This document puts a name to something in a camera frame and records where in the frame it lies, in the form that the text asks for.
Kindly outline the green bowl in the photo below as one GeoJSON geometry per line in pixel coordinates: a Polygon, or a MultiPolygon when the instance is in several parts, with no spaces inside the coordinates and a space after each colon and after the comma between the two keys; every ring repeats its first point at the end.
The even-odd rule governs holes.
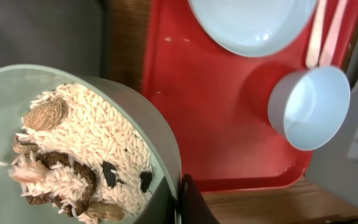
{"type": "MultiPolygon", "coordinates": [[[[156,170],[150,185],[151,201],[129,223],[176,223],[180,191],[181,159],[174,134],[158,109],[144,96],[123,84],[97,77],[77,77],[41,65],[0,68],[0,159],[13,157],[9,140],[19,129],[19,119],[38,93],[59,84],[77,82],[115,106],[150,146],[156,170]]],[[[19,186],[0,167],[0,223],[68,223],[51,208],[32,208],[19,197],[19,186]]]]}

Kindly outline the light blue bowl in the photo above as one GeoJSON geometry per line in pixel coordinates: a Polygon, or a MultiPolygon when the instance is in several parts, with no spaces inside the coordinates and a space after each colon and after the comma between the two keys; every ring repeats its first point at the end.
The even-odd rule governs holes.
{"type": "Polygon", "coordinates": [[[274,86],[268,99],[268,120],[294,148],[312,151],[338,132],[350,100],[351,88],[340,68],[292,72],[274,86]]]}

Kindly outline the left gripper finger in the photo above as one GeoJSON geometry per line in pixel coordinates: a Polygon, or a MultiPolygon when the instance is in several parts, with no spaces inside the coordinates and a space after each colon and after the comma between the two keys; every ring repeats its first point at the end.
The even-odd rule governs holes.
{"type": "Polygon", "coordinates": [[[180,196],[182,224],[219,224],[190,174],[182,178],[180,196]]]}

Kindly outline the light blue plate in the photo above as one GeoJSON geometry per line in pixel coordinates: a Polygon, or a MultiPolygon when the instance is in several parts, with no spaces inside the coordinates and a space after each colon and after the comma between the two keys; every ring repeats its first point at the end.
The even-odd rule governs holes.
{"type": "Polygon", "coordinates": [[[302,32],[316,0],[189,0],[203,30],[224,49],[265,57],[290,45],[302,32]]]}

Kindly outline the rice and peanut leftovers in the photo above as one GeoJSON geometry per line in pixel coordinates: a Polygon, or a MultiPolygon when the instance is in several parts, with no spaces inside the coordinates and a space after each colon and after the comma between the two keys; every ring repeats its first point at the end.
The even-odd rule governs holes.
{"type": "Polygon", "coordinates": [[[141,214],[152,197],[152,153],[112,104],[79,83],[33,100],[14,136],[9,177],[31,205],[83,223],[141,214]]]}

